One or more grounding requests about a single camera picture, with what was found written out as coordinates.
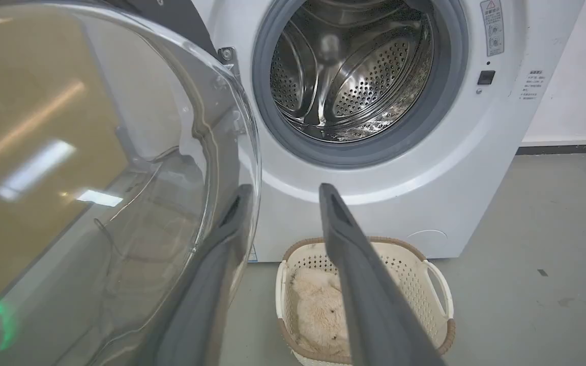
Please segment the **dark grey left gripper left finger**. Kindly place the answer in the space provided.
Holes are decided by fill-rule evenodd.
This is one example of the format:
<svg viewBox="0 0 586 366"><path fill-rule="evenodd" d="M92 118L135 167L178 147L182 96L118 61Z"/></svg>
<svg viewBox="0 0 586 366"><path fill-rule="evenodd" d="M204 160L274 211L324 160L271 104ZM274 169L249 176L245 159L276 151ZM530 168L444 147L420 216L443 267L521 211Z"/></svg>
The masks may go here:
<svg viewBox="0 0 586 366"><path fill-rule="evenodd" d="M217 365L226 315L251 249L254 189L239 185L166 303L143 348L144 365Z"/></svg>

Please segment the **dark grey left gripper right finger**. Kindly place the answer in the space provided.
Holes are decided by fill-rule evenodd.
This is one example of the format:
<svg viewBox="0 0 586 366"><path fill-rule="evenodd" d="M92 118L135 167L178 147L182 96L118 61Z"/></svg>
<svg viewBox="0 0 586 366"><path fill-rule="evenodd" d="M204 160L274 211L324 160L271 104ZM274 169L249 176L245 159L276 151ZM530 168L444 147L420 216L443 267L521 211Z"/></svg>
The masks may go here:
<svg viewBox="0 0 586 366"><path fill-rule="evenodd" d="M335 186L319 185L324 243L339 271L354 365L444 365Z"/></svg>

